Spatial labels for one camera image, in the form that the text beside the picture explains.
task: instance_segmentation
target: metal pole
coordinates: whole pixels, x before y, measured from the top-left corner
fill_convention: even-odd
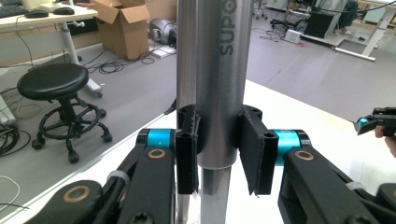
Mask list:
[[[253,0],[197,0],[198,164],[203,168],[201,223],[225,223],[236,160]]]
[[[177,1],[177,111],[195,104],[196,1]],[[177,223],[189,219],[190,195],[177,195]]]

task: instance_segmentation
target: white table surface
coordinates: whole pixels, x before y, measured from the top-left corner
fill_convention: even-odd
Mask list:
[[[262,110],[263,123],[269,129],[304,130],[317,151],[352,179],[364,184],[369,192],[375,193],[381,183],[396,182],[396,159],[389,153],[383,139],[376,139],[374,133],[357,136],[351,122],[250,81],[247,81],[244,104]],[[175,128],[176,120],[176,113],[159,116],[147,127]],[[29,210],[19,209],[0,220],[0,223],[22,223],[29,219],[40,210],[56,189],[68,183],[91,179],[103,185],[107,174],[115,170],[134,147],[136,134],[137,132],[131,134],[104,153],[102,158],[92,161],[37,196],[26,204],[30,207]],[[272,195],[260,198],[249,196],[242,165],[237,160],[232,170],[227,223],[283,223],[276,203],[282,172],[282,167],[276,167]],[[199,205],[199,196],[194,195],[191,198],[189,223],[198,223]]]

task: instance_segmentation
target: office chair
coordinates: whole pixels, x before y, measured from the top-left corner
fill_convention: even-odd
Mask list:
[[[52,139],[65,140],[68,159],[71,163],[75,163],[79,161],[79,155],[73,149],[71,139],[80,138],[82,134],[97,125],[104,132],[103,140],[112,141],[113,137],[108,128],[98,121],[106,116],[106,111],[78,98],[77,92],[88,81],[88,69],[73,63],[44,65],[21,77],[18,82],[18,92],[23,97],[35,101],[57,100],[61,104],[41,120],[37,139],[32,142],[34,149],[41,149],[46,143],[43,135]],[[74,110],[75,107],[78,107],[81,112],[77,113]]]
[[[257,3],[257,7],[253,8],[253,16],[256,16],[256,20],[261,17],[264,17],[265,20],[268,20],[267,11],[265,7],[262,8],[262,0],[259,0],[259,2]]]

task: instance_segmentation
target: grey floor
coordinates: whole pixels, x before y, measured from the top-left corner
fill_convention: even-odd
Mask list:
[[[282,19],[281,13],[270,11],[269,20],[275,16]],[[271,30],[269,20],[253,19],[247,79],[348,120],[367,115],[376,106],[395,106],[396,54],[392,51],[396,39],[393,34],[387,35],[386,41],[373,51],[372,56],[376,57],[373,63],[306,40],[295,45],[262,39],[260,36],[266,36],[265,31]],[[345,42],[342,48],[361,49],[362,46]],[[83,58],[81,63],[87,63],[102,51],[101,48],[93,48],[78,54]],[[106,51],[94,63],[103,63],[113,57]],[[87,102],[107,111],[103,123],[114,136],[112,143],[103,144],[99,129],[83,135],[73,142],[81,157],[77,164],[68,163],[64,142],[56,140],[48,140],[42,150],[34,150],[29,145],[18,153],[0,158],[0,175],[11,177],[21,186],[21,194],[14,203],[25,204],[159,116],[172,104],[176,97],[177,56],[154,61],[151,64],[129,64],[121,71],[108,75],[98,71],[92,73],[92,79],[103,88],[102,98],[87,90],[79,93]],[[0,90],[15,86],[26,69],[13,69],[0,76]],[[11,91],[4,96],[19,99],[14,94],[17,93]],[[265,96],[258,97],[265,101]],[[20,109],[22,117],[42,110],[37,111],[38,107],[30,104],[36,103],[25,99],[21,101],[21,105],[28,105]],[[298,118],[299,113],[304,111],[290,109],[291,116]],[[17,124],[34,137],[40,118],[19,119]],[[23,144],[22,140],[26,137],[21,138],[19,146]],[[1,179],[0,190],[0,203],[8,202],[15,195],[15,187]],[[0,213],[0,217],[14,209],[9,207]]]

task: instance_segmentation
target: cardboard box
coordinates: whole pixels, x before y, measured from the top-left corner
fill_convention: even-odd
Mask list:
[[[152,19],[175,21],[177,17],[177,0],[146,0]]]
[[[144,0],[93,0],[98,11],[98,30],[105,49],[125,59],[137,59],[149,51]]]

